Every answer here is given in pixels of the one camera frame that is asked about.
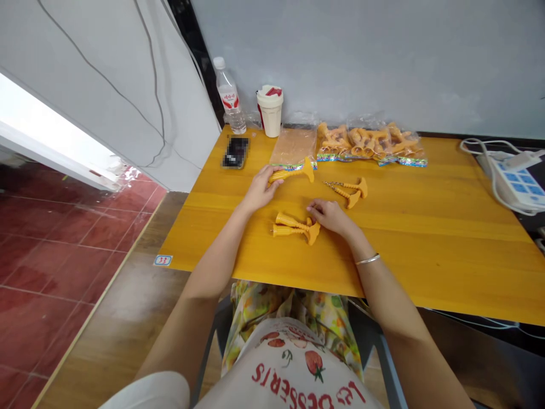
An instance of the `yellow table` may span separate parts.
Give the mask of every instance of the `yellow table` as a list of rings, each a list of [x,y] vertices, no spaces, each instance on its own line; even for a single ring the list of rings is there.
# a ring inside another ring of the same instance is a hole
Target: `yellow table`
[[[171,268],[192,271],[240,202],[255,173],[269,162],[275,139],[250,136],[243,170],[224,170],[227,126],[174,223],[160,254]],[[345,200],[322,181],[356,183],[369,196],[348,214],[422,307],[545,325],[545,258],[511,211],[490,193],[477,162],[459,140],[424,138],[428,168],[372,161],[321,162],[316,180],[289,178],[250,220],[233,277],[363,296],[349,249],[322,229],[314,246],[303,235],[273,238],[279,211],[305,220],[315,197]]]

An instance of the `red tile floor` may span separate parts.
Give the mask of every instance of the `red tile floor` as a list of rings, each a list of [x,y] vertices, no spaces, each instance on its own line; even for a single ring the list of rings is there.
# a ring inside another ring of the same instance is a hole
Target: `red tile floor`
[[[30,408],[166,191],[0,167],[0,408]]]

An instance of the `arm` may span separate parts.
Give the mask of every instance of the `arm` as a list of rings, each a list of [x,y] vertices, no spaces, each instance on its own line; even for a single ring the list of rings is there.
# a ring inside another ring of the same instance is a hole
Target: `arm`
[[[256,210],[271,201],[283,182],[278,180],[267,187],[275,170],[281,167],[268,165],[254,177],[245,198],[189,276],[135,380],[155,372],[175,371],[187,379],[191,390],[194,388],[217,302],[233,273],[246,224]]]
[[[307,210],[348,243],[354,261],[376,252],[337,202],[315,199]],[[358,265],[369,307],[380,324],[410,408],[474,408],[431,338],[418,310],[382,259]]]

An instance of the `power strip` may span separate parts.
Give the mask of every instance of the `power strip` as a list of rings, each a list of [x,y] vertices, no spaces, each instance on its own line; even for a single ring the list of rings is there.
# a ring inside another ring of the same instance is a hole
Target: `power strip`
[[[492,178],[491,172],[495,173],[498,195],[505,202],[528,211],[545,211],[545,191],[530,172],[527,169],[509,172],[502,164],[513,156],[505,152],[491,152],[488,158],[493,165],[492,169],[485,155],[478,155],[477,161],[489,178]]]

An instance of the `bottle cap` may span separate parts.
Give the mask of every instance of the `bottle cap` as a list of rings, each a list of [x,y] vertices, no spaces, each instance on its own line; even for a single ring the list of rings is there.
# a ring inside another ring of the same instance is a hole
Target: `bottle cap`
[[[225,68],[225,60],[223,57],[214,57],[214,67],[216,69],[224,69]]]

